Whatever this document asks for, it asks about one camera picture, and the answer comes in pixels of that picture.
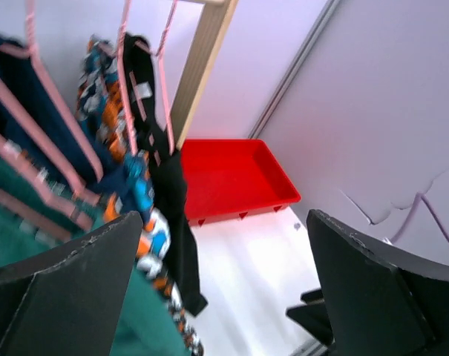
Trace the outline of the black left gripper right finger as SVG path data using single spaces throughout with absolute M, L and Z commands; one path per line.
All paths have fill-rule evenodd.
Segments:
M 339 355 L 449 355 L 449 266 L 307 215 Z

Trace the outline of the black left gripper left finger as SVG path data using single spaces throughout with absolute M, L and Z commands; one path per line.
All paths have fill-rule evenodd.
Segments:
M 0 268 L 0 355 L 108 355 L 142 220 L 130 212 Z

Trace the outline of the navy blue shorts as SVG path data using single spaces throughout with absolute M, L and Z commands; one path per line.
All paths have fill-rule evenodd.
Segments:
M 25 48 L 0 36 L 0 134 L 26 150 L 48 176 L 71 189 L 127 194 L 126 172 L 85 133 L 69 109 L 60 111 Z

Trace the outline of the black shorts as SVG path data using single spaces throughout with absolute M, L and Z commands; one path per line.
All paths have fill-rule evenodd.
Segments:
M 123 47 L 122 63 L 137 147 L 149 152 L 154 204 L 167 219 L 171 232 L 165 265 L 177 282 L 186 311 L 196 317 L 207 307 L 208 300 L 201 294 L 197 244 L 185 214 L 187 184 L 180 151 L 170 151 L 167 131 L 157 122 L 155 73 L 148 41 L 126 33 Z

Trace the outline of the blue orange patterned shorts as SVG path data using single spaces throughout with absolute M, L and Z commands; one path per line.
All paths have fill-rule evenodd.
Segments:
M 90 39 L 82 64 L 76 118 L 85 133 L 105 146 L 99 132 L 105 99 L 102 95 L 99 54 L 96 49 L 98 40 L 96 37 Z M 182 335 L 185 346 L 190 351 L 189 355 L 203 355 L 201 340 L 186 319 L 179 289 L 163 265 L 163 258 L 169 248 L 170 233 L 166 219 L 154 207 L 154 190 L 148 171 L 148 154 L 140 151 L 136 156 L 132 156 L 128 151 L 123 161 L 115 161 L 115 163 L 122 165 L 126 172 L 128 193 L 111 194 L 106 200 L 103 218 L 109 221 L 132 210 L 140 213 L 144 226 L 133 268 L 143 273 L 163 299 L 178 332 Z

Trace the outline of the pink hanger of black shorts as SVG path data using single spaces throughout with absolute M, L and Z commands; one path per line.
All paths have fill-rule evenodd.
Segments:
M 164 53 L 165 53 L 165 44 L 166 40 L 168 38 L 168 32 L 171 27 L 172 20 L 174 18 L 174 14 L 177 7 L 177 1 L 173 1 L 171 5 L 171 9 L 168 15 L 167 22 L 165 24 L 165 28 L 162 32 L 161 38 L 160 38 L 160 45 L 158 49 L 154 52 L 150 50 L 148 47 L 145 48 L 145 52 L 148 52 L 152 56 L 157 57 L 157 63 L 158 63 L 158 70 L 161 80 L 161 91 L 162 91 L 162 101 L 163 101 L 163 109 L 165 112 L 165 119 L 166 119 L 166 131 L 168 135 L 168 147 L 169 147 L 169 153 L 172 155 L 174 153 L 174 149 L 176 147 L 175 141 L 174 141 L 174 134 L 173 134 L 173 127 L 172 127 L 172 121 L 171 121 L 171 106 L 169 102 L 168 97 L 168 90 L 167 90 L 167 83 L 166 83 L 166 77 L 165 77 L 165 68 L 164 68 Z M 128 15 L 131 8 L 131 0 L 125 0 L 123 11 L 122 11 L 122 18 L 121 23 L 118 29 L 117 34 L 117 73 L 118 73 L 118 82 L 119 82 L 119 89 L 120 89 L 120 95 L 122 99 L 123 104 L 123 112 L 125 116 L 125 125 L 127 128 L 128 133 L 128 146 L 129 151 L 132 156 L 136 156 L 138 152 L 137 148 L 137 140 L 136 140 L 136 134 L 134 130 L 134 118 L 131 112 L 131 106 L 128 98 L 128 90 L 127 90 L 127 81 L 125 78 L 125 69 L 123 66 L 123 53 L 124 53 L 124 44 L 125 44 L 125 34 L 127 30 L 127 23 L 128 23 Z

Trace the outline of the pink hanger of navy shorts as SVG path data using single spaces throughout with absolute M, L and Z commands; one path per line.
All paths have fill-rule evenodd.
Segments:
M 26 1 L 27 41 L 0 35 L 0 123 L 4 135 L 75 190 L 104 177 L 96 149 L 42 63 L 33 1 Z

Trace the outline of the pink hanger of patterned shorts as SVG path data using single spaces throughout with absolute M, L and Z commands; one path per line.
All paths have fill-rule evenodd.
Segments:
M 99 54 L 102 95 L 105 99 L 99 132 L 113 159 L 121 162 L 128 151 L 134 151 L 134 117 L 130 109 L 127 82 L 122 70 L 122 60 L 111 43 L 100 39 L 96 43 L 96 49 Z

